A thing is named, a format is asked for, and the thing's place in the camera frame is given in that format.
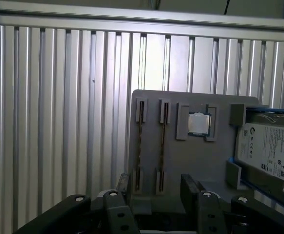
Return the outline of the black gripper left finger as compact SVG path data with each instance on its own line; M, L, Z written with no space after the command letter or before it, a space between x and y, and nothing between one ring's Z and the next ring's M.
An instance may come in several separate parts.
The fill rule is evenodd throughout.
M138 234L129 207L131 178L120 176L115 190L101 191L96 199L75 194L17 229L17 234Z

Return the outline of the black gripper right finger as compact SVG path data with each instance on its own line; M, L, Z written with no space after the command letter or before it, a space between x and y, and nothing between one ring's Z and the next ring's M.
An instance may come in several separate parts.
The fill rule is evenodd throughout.
M199 234L284 234L284 214L251 197L225 202L189 174L181 175L180 198Z

